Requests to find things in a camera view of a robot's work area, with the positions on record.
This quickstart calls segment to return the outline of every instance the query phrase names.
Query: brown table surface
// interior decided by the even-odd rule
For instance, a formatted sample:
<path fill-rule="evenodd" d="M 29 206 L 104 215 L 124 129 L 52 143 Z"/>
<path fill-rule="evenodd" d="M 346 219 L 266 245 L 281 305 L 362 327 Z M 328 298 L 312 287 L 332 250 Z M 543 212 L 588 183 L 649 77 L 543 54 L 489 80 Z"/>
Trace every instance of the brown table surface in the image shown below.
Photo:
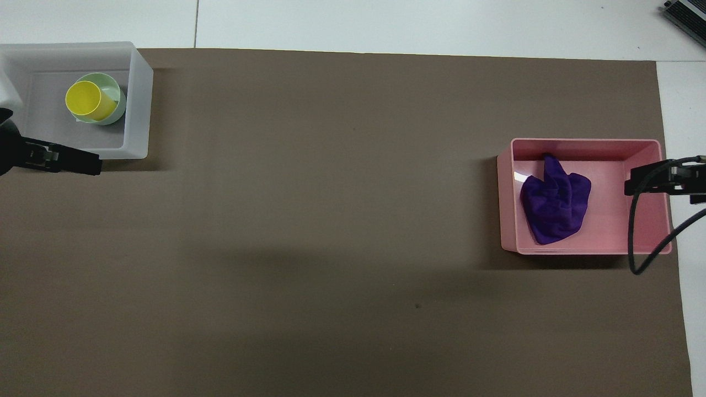
<path fill-rule="evenodd" d="M 664 140 L 654 62 L 141 52 L 147 159 L 0 179 L 1 395 L 691 394 L 676 254 L 499 239 L 512 138 Z"/>

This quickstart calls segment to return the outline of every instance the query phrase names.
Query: purple cloth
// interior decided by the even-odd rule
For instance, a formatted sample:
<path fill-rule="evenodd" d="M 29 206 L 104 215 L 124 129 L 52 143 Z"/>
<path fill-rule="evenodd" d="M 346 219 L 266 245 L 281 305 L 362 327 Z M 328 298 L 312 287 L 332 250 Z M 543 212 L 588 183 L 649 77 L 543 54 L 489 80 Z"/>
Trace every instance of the purple cloth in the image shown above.
<path fill-rule="evenodd" d="M 578 232 L 588 207 L 591 181 L 567 175 L 554 156 L 544 154 L 544 181 L 530 175 L 520 197 L 534 239 L 549 244 Z"/>

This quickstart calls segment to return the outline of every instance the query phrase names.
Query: pink storage box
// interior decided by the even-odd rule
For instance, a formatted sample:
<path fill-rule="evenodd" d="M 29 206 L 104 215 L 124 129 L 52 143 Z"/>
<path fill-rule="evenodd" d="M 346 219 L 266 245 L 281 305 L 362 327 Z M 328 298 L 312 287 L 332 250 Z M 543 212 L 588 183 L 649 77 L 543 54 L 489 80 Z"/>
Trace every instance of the pink storage box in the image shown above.
<path fill-rule="evenodd" d="M 537 244 L 520 202 L 527 176 L 544 180 L 542 153 L 551 153 L 567 174 L 591 181 L 588 209 L 581 229 L 561 241 Z M 627 254 L 628 213 L 632 196 L 623 194 L 630 169 L 663 160 L 652 139 L 516 138 L 498 156 L 500 234 L 503 248 L 520 254 Z M 671 231 L 666 194 L 640 195 L 635 214 L 635 253 L 648 254 Z M 663 251 L 668 254 L 671 244 Z"/>

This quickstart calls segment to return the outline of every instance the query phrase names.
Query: light green bowl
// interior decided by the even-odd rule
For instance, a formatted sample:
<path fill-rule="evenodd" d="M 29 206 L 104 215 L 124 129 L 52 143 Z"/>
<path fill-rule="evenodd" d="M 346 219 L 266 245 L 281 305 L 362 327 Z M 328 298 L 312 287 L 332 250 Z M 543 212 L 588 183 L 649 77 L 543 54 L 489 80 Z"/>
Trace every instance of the light green bowl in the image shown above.
<path fill-rule="evenodd" d="M 79 81 L 90 81 L 91 83 L 94 83 L 101 89 L 101 91 L 106 93 L 106 95 L 108 95 L 110 99 L 117 102 L 117 106 L 108 117 L 100 121 L 95 121 L 85 116 L 78 116 L 77 114 L 71 113 L 78 121 L 89 124 L 96 124 L 98 126 L 106 126 L 108 124 L 113 124 L 114 122 L 117 122 L 120 117 L 123 116 L 123 114 L 125 113 L 125 106 L 127 106 L 128 101 L 125 98 L 123 90 L 120 89 L 120 85 L 118 85 L 118 82 L 115 81 L 114 78 L 105 73 L 90 73 L 82 78 L 79 78 L 76 82 L 78 83 Z"/>

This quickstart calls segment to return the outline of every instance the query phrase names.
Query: white table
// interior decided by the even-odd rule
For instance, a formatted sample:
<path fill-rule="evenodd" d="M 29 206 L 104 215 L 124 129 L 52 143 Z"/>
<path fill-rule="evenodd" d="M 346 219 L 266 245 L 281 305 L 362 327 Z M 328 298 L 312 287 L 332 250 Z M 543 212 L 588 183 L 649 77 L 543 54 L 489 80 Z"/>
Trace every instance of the white table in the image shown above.
<path fill-rule="evenodd" d="M 654 60 L 667 156 L 706 154 L 706 49 L 663 19 L 659 6 L 644 0 L 3 0 L 0 42 Z M 675 224 L 699 209 L 685 197 L 671 204 Z M 706 221 L 678 238 L 694 396 L 706 396 L 704 235 Z"/>

